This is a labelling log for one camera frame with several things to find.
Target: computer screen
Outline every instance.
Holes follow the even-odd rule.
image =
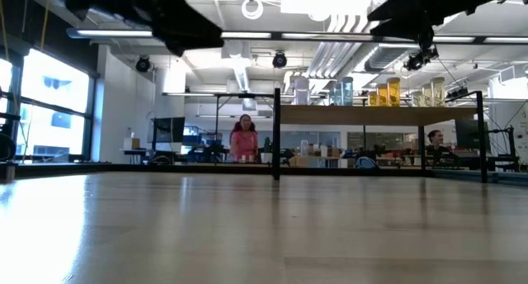
[[[479,148],[479,122],[471,119],[455,120],[456,145],[464,149]],[[491,151],[489,144],[488,123],[484,122],[484,139],[486,150]]]
[[[183,142],[183,129],[185,117],[154,118],[150,122],[147,141],[152,143],[154,121],[157,126],[156,143],[181,143]]]

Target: pink shirt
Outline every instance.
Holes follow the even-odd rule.
[[[246,161],[249,161],[249,156],[252,156],[253,161],[256,158],[255,151],[257,150],[257,133],[252,131],[237,131],[233,133],[231,144],[237,145],[237,150],[234,151],[233,156],[235,161],[242,160],[242,156],[246,156]]]

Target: wooden floor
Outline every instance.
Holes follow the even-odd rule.
[[[528,190],[104,173],[0,186],[0,283],[526,283]]]

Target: dark hair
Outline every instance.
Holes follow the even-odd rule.
[[[429,132],[429,134],[427,135],[427,138],[429,138],[429,141],[432,143],[432,138],[435,137],[435,135],[438,133],[438,132],[441,132],[439,130],[433,130],[431,132]]]
[[[243,115],[240,116],[240,119],[238,119],[238,122],[234,124],[233,130],[231,130],[231,135],[229,135],[229,144],[231,144],[231,139],[233,138],[233,133],[242,130],[242,123],[240,123],[240,122],[242,122],[242,119],[245,116],[248,117],[249,120],[251,120],[251,117],[248,114],[243,114]],[[249,131],[257,133],[257,131],[255,130],[255,124],[253,122],[251,122],[251,125],[249,126]]]

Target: shelf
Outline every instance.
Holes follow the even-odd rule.
[[[426,126],[476,113],[476,107],[280,106],[280,123]]]

